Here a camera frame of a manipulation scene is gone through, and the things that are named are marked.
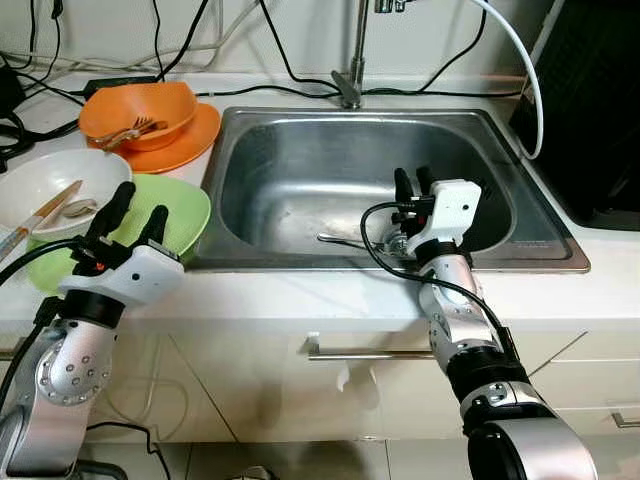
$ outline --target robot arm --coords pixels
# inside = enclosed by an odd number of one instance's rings
[[[129,247],[106,240],[134,193],[124,183],[96,214],[72,257],[74,274],[59,286],[64,300],[45,300],[48,320],[15,375],[16,400],[0,423],[0,479],[66,479],[72,475],[96,395],[111,374],[122,312],[155,301],[181,281],[178,258],[160,245],[167,218],[156,207]]]
[[[396,172],[396,180],[398,175],[406,177]],[[408,179],[396,183],[398,188],[410,185]],[[421,276],[455,283],[481,297],[469,259],[459,249],[480,188],[449,180],[432,183],[429,193],[433,211],[428,219],[410,212],[403,216],[407,250],[415,254]],[[535,391],[510,336],[496,331],[480,306],[458,292],[425,284],[419,301],[434,356],[460,402],[473,478],[597,480],[589,451]]]

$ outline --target white wall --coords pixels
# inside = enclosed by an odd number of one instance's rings
[[[220,3],[228,26],[251,0],[210,0],[194,44],[215,40]],[[528,47],[533,45],[553,0],[492,0],[509,18]],[[358,0],[270,0],[268,7],[294,71],[347,70],[352,55]],[[158,0],[161,47],[178,46],[200,0]],[[38,50],[52,53],[55,30],[51,0],[36,0]],[[0,49],[28,45],[29,0],[0,0]],[[63,53],[126,61],[153,52],[155,20],[151,0],[64,0]],[[366,73],[422,75],[433,72],[474,37],[480,9],[468,0],[416,0],[404,14],[371,13]],[[205,62],[211,53],[199,57]],[[166,57],[165,64],[171,57]],[[259,8],[220,52],[212,67],[226,72],[284,72]],[[448,72],[453,76],[520,74],[521,63],[507,37],[492,20],[479,47]]]

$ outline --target cabinet drawer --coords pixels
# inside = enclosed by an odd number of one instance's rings
[[[533,384],[554,408],[640,406],[640,362],[552,362]]]
[[[640,361],[640,333],[589,332],[553,361],[578,360]]]
[[[637,436],[640,441],[640,407],[558,409],[557,413],[578,435],[627,434]],[[618,415],[617,423],[614,414]]]

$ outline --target white countertop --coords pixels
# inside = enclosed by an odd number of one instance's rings
[[[194,91],[237,88],[251,84],[238,76],[190,76]],[[86,77],[71,78],[61,86],[81,89]],[[307,100],[279,93],[252,93],[237,97],[205,98],[224,111],[230,106],[335,106],[329,100]],[[452,97],[367,97],[365,108],[481,108],[504,125],[512,101]],[[46,131],[77,114],[64,99],[39,95],[18,111],[27,128]],[[39,143],[9,161],[16,168],[40,155],[84,147],[79,132]],[[199,185],[211,149],[195,161],[167,175]],[[525,162],[525,167],[537,179]],[[640,233],[583,228],[564,214],[541,186],[572,235],[591,261],[586,274],[478,273],[484,296],[498,317],[514,330],[586,331],[640,330]],[[14,251],[6,266],[24,251]],[[377,271],[278,271],[189,273],[182,286],[160,302],[127,312],[121,328],[175,331],[222,326],[268,331],[399,331],[419,320],[418,286]],[[24,271],[0,288],[0,333],[23,334],[44,295]]]

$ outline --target sink basin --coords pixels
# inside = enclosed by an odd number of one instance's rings
[[[359,239],[362,212],[393,200],[394,169],[415,178],[425,166],[436,179],[482,187],[462,243],[476,270],[588,270],[484,112],[271,108],[225,112],[202,184],[213,214],[190,268],[373,268],[366,251],[317,235]],[[373,241],[394,234],[390,217],[370,218]]]

